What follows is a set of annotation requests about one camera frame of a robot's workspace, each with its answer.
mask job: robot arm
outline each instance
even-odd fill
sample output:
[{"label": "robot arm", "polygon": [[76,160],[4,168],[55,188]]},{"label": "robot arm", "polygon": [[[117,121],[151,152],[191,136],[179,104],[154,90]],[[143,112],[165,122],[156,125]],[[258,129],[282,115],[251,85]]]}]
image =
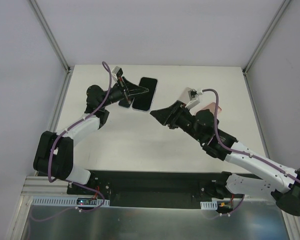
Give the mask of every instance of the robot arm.
[{"label": "robot arm", "polygon": [[60,137],[65,131],[66,133],[60,137],[53,152],[51,175],[60,180],[76,182],[88,187],[91,186],[94,189],[95,177],[93,174],[74,164],[74,147],[86,136],[99,130],[107,122],[109,112],[105,109],[106,106],[123,99],[131,102],[131,98],[137,98],[149,92],[147,88],[129,82],[122,75],[122,69],[115,67],[112,71],[112,78],[117,80],[116,84],[111,88],[108,98],[98,111],[95,112],[105,99],[106,91],[98,85],[92,85],[86,91],[86,109],[79,120],[58,132],[45,131],[41,135],[33,162],[35,170],[48,174],[52,146],[56,138]]},{"label": "robot arm", "polygon": [[173,105],[153,110],[150,114],[163,126],[170,129],[181,128],[198,141],[211,157],[238,165],[256,175],[256,178],[249,178],[222,172],[220,179],[206,186],[204,192],[219,199],[223,199],[229,192],[250,195],[275,202],[281,210],[300,216],[300,183],[292,179],[297,178],[300,181],[300,169],[295,170],[262,157],[235,137],[217,129],[222,146],[215,135],[214,115],[208,109],[200,110],[195,115],[190,113],[190,109],[200,102],[197,92],[200,95],[203,93],[202,90],[189,91],[188,104],[177,100]]}]

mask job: white table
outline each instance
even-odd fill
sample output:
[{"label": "white table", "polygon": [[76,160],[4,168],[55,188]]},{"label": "white table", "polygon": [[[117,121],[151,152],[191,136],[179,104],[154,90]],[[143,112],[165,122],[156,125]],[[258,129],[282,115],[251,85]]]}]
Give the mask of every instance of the white table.
[{"label": "white table", "polygon": [[[219,128],[264,155],[263,145],[239,67],[120,65],[132,83],[140,78],[158,79],[151,110],[172,105],[186,87],[213,88],[222,108]],[[65,97],[58,128],[78,119],[86,109],[86,91],[91,85],[104,90],[109,75],[101,65],[76,65]],[[213,93],[203,95],[202,106],[215,102]],[[107,106],[106,124],[74,149],[74,162],[89,170],[248,173],[236,165],[212,158],[181,129],[160,125],[149,112]]]}]

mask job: metal frame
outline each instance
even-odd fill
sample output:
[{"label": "metal frame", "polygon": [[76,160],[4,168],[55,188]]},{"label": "metal frame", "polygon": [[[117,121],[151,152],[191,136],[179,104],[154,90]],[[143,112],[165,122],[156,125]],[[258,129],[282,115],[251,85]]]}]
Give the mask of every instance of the metal frame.
[{"label": "metal frame", "polygon": [[[61,110],[63,107],[63,103],[67,94],[67,90],[70,84],[71,76],[72,76],[72,71],[71,67],[69,66],[67,60],[65,59],[41,9],[40,6],[38,5],[36,0],[27,0],[30,7],[32,8],[35,16],[37,17],[37,20],[42,27],[48,41],[51,44],[51,47],[53,48],[56,56],[58,57],[62,67],[64,68],[66,72],[66,76],[64,79],[64,82],[62,84],[59,97],[57,100],[57,103],[54,108],[53,115],[51,117],[51,121],[48,125],[48,129],[50,131],[55,131],[58,125],[58,121],[60,118]],[[249,59],[246,67],[243,70],[243,75],[246,83],[246,87],[248,90],[248,94],[251,100],[253,112],[255,114],[255,119],[257,122],[257,126],[259,129],[260,137],[262,140],[262,144],[264,147],[264,151],[266,153],[266,156],[269,157],[269,151],[265,142],[265,137],[260,125],[260,120],[259,120],[259,114],[258,110],[249,86],[249,81],[246,78],[247,72],[251,69],[252,65],[255,63],[257,57],[259,56],[260,52],[262,51],[263,47],[266,45],[269,37],[273,33],[274,29],[278,25],[280,19],[286,12],[288,6],[292,0],[284,0],[279,7],[278,11],[276,12],[275,16],[273,17],[271,23],[269,24],[268,28],[266,29],[265,33],[263,34],[260,42],[258,43],[257,47],[253,51],[253,54],[251,58]],[[66,196],[67,192],[67,186],[68,184],[63,181],[57,180],[54,183],[49,183],[47,181],[46,177],[38,177],[38,176],[28,176],[25,180],[24,187],[21,192],[21,196],[19,198],[17,208],[15,210],[13,219],[12,219],[12,224],[9,228],[7,239],[12,239],[12,240],[19,240],[22,237],[24,228],[26,227],[26,221],[29,213],[29,209],[33,200],[33,196],[59,196],[59,197],[64,197]],[[259,199],[253,199],[253,198],[247,198],[245,199],[246,201],[254,201]],[[282,212],[284,221],[286,223],[286,228],[289,234],[289,237],[291,240],[300,240],[300,224],[299,220],[297,217],[289,215],[285,212]]]}]

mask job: gray floor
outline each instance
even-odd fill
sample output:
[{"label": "gray floor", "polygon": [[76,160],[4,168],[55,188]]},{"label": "gray floor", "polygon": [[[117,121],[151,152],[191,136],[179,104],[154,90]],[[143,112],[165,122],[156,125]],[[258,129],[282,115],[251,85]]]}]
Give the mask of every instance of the gray floor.
[{"label": "gray floor", "polygon": [[[33,206],[42,219],[64,207]],[[275,205],[244,202],[231,217],[209,219],[215,211],[104,207],[78,213],[70,209],[44,222],[30,221],[30,240],[288,240]]]}]

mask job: white wall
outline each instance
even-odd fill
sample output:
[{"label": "white wall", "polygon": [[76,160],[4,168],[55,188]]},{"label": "white wall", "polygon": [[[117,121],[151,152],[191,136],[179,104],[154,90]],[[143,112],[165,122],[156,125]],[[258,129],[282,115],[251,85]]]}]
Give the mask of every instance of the white wall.
[{"label": "white wall", "polygon": [[300,0],[292,1],[249,71],[248,81],[270,156],[299,168]]},{"label": "white wall", "polygon": [[25,0],[0,1],[0,240],[65,72]]},{"label": "white wall", "polygon": [[75,64],[244,67],[283,0],[38,0]]}]

